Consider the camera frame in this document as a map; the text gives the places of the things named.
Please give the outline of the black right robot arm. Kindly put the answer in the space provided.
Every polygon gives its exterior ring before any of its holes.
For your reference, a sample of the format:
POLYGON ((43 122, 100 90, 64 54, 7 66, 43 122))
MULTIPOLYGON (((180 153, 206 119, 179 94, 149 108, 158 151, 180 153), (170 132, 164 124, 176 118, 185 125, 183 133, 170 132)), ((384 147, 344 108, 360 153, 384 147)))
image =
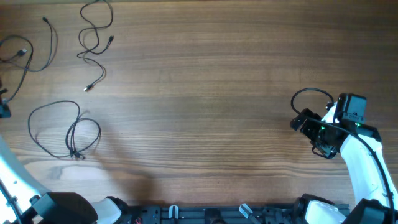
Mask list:
POLYGON ((354 190, 355 207, 344 215, 337 206, 313 195, 300 197, 293 218, 304 223, 397 223, 397 190, 384 162, 377 128, 365 123, 367 99, 342 93, 319 116, 297 111, 290 127, 309 138, 312 152, 325 159, 343 158, 354 190))

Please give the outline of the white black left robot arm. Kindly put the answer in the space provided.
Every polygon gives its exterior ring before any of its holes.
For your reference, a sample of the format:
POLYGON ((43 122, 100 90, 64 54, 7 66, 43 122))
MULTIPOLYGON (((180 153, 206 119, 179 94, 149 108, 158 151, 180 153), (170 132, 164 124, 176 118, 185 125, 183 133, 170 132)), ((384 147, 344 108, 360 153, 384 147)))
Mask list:
POLYGON ((52 192, 38 182, 1 139, 1 223, 131 223, 119 198, 90 203, 74 192, 52 192))

